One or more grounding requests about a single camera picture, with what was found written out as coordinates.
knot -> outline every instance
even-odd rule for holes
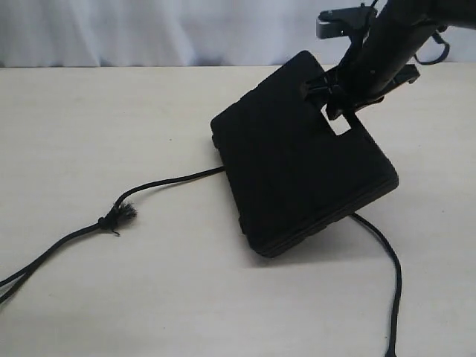
[[[137,216],[137,211],[130,203],[122,204],[120,206],[114,205],[105,217],[100,217],[97,220],[99,228],[103,231],[111,231],[116,236],[120,234],[115,231],[120,223],[128,222]]]

black base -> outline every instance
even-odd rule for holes
[[[211,122],[249,245],[275,257],[398,186],[355,115],[336,135],[302,83],[324,70],[301,52]]]

white backdrop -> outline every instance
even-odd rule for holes
[[[337,62],[346,39],[318,40],[322,10],[353,0],[1,0],[0,65],[270,65],[302,49]],[[381,0],[379,7],[385,4]],[[476,61],[476,32],[445,33],[448,61]],[[440,48],[422,49],[423,60]]]

white table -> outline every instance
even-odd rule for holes
[[[209,122],[274,68],[0,71],[0,277],[146,181],[220,165]],[[399,172],[361,210],[404,271],[400,357],[476,356],[476,65],[421,68],[360,113]],[[225,175],[132,197],[0,309],[0,356],[381,357],[393,266],[350,219],[275,260]]]

table surface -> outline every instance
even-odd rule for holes
[[[125,190],[220,165],[209,122],[273,67],[0,71],[0,275]],[[400,176],[361,210],[402,261],[399,356],[476,356],[476,65],[421,68],[360,118]],[[0,309],[0,356],[383,356],[393,266],[343,219],[274,260],[224,174],[132,198]]]

